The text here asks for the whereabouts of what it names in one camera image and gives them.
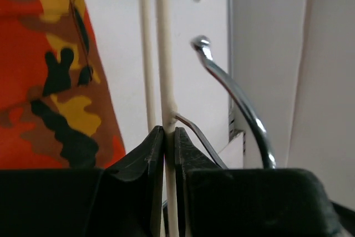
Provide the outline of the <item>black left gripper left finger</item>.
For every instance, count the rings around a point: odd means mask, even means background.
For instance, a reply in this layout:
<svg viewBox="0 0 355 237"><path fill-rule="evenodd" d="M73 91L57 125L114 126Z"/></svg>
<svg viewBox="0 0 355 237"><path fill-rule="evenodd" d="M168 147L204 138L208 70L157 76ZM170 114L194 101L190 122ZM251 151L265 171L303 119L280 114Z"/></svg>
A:
<svg viewBox="0 0 355 237"><path fill-rule="evenodd" d="M164 130L107 169L1 171L2 236L159 236Z"/></svg>

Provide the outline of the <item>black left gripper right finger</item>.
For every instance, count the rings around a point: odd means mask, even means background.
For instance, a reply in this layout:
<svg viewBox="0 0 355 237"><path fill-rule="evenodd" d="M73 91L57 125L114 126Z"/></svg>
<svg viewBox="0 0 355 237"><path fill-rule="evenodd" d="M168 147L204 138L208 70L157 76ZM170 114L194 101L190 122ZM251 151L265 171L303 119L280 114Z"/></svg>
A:
<svg viewBox="0 0 355 237"><path fill-rule="evenodd" d="M181 236L339 236L317 177L303 169L222 169L183 128L174 136Z"/></svg>

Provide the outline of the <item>orange camouflage trousers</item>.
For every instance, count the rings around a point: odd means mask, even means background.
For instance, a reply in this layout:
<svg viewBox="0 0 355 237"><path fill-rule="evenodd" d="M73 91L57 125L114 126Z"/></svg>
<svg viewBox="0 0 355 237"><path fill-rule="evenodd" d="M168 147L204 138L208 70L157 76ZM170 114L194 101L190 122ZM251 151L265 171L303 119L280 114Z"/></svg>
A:
<svg viewBox="0 0 355 237"><path fill-rule="evenodd" d="M124 155L85 0L1 0L1 168Z"/></svg>

